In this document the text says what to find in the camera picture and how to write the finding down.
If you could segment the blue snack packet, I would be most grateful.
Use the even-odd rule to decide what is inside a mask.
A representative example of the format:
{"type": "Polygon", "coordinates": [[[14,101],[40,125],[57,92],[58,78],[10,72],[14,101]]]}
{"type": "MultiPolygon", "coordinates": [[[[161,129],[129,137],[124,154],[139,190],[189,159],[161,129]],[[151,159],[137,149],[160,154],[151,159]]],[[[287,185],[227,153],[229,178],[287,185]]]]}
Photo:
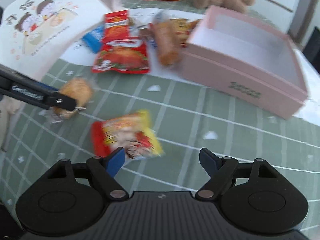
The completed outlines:
{"type": "Polygon", "coordinates": [[[100,25],[84,35],[82,41],[95,54],[99,53],[104,38],[104,25],[100,25]]]}

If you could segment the long sausage bread packet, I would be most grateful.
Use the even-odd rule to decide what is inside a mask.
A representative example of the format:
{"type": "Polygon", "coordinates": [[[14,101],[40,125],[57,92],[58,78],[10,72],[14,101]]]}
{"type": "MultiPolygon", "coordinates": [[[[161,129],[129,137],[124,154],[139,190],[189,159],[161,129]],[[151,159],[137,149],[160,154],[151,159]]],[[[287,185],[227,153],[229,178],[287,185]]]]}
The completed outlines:
{"type": "Polygon", "coordinates": [[[151,22],[160,64],[170,67],[181,59],[181,48],[174,25],[166,10],[158,11],[151,22]]]}

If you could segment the red chicken snack packet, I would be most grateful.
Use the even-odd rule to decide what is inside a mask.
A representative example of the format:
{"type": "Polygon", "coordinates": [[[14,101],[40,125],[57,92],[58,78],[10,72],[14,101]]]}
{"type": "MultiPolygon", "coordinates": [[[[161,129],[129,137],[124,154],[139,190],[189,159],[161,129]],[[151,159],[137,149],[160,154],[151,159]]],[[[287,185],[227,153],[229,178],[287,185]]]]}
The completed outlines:
{"type": "Polygon", "coordinates": [[[150,71],[147,46],[138,37],[107,42],[97,54],[91,70],[94,73],[146,74],[150,71]]]}

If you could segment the red yellow snack packet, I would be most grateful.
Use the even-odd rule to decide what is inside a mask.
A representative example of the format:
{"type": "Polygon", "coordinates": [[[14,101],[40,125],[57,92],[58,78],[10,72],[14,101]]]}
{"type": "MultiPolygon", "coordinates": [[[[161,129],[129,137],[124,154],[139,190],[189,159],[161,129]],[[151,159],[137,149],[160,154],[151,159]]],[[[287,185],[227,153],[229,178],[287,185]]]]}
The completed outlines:
{"type": "Polygon", "coordinates": [[[160,157],[164,154],[163,148],[151,125],[150,112],[146,109],[96,121],[91,126],[93,151],[97,156],[106,157],[122,147],[128,161],[160,157]]]}

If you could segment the red dark sausage packet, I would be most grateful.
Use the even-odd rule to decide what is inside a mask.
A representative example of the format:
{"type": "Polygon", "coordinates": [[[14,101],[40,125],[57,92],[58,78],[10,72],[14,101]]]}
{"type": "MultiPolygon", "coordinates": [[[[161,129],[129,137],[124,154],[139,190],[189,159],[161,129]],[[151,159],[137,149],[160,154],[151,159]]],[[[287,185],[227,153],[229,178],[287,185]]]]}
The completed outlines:
{"type": "Polygon", "coordinates": [[[141,39],[148,42],[148,44],[152,46],[153,49],[158,48],[152,23],[138,27],[138,35],[141,39]]]}

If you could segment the white cartoon printed bag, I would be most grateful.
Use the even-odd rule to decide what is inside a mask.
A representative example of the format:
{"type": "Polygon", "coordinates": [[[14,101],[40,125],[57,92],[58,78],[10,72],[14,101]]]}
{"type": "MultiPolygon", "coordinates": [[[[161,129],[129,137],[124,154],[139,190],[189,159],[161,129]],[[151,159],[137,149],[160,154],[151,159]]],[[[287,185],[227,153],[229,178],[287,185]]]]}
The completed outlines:
{"type": "Polygon", "coordinates": [[[112,0],[16,0],[3,11],[1,64],[39,77],[111,11],[112,0]]]}

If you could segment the pink cardboard box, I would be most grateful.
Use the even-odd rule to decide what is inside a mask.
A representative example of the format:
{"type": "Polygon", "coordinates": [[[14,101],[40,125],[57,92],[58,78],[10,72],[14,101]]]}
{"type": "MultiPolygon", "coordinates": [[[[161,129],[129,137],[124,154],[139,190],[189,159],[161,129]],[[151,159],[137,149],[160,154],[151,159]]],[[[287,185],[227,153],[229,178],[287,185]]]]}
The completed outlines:
{"type": "Polygon", "coordinates": [[[189,36],[180,75],[284,119],[308,98],[290,38],[256,18],[216,6],[189,36]]]}

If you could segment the yellow small bread packet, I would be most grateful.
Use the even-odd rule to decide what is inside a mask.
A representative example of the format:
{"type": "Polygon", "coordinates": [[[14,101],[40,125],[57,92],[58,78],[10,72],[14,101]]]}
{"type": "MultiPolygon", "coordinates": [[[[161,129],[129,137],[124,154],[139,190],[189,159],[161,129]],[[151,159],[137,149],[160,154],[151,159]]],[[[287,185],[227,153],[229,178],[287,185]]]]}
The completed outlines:
{"type": "Polygon", "coordinates": [[[46,114],[47,122],[49,124],[64,122],[69,120],[76,113],[86,109],[89,101],[93,98],[95,89],[96,83],[93,79],[88,79],[83,76],[76,76],[70,79],[58,92],[75,99],[77,101],[76,109],[67,111],[56,107],[50,107],[46,114]]]}

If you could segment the red cracker snack packet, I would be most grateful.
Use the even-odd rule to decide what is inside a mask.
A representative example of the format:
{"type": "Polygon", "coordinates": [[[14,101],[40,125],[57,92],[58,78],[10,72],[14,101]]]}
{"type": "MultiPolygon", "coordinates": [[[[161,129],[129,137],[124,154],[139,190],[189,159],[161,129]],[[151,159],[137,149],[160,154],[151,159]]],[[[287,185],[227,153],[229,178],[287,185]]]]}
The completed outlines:
{"type": "Polygon", "coordinates": [[[129,29],[129,11],[121,10],[105,14],[103,44],[114,40],[128,38],[129,29]]]}

